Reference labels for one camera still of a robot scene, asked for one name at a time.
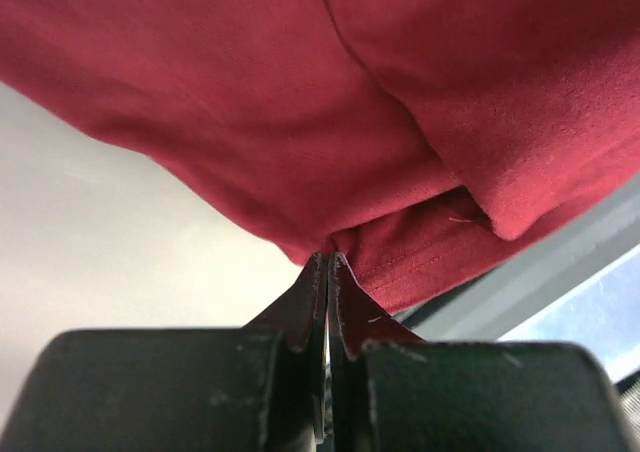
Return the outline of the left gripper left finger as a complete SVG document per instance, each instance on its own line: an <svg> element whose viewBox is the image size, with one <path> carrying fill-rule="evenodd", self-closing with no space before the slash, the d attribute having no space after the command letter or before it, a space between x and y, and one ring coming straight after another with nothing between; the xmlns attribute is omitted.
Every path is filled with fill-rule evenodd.
<svg viewBox="0 0 640 452"><path fill-rule="evenodd" d="M328 259L240 328L72 330L12 410L16 451L312 451L324 439Z"/></svg>

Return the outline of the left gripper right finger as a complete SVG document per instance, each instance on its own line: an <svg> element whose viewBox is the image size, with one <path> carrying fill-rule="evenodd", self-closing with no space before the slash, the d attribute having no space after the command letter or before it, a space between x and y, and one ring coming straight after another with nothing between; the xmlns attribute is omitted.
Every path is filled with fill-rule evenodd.
<svg viewBox="0 0 640 452"><path fill-rule="evenodd" d="M585 349L551 342L427 342L328 265L338 451L629 451L618 394Z"/></svg>

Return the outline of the dark red t shirt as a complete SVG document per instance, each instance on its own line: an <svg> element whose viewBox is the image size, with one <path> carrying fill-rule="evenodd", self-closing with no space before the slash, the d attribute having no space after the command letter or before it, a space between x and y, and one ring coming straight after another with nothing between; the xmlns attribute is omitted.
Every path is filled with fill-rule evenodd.
<svg viewBox="0 0 640 452"><path fill-rule="evenodd" d="M392 312L639 170L639 0L1 0L1 78Z"/></svg>

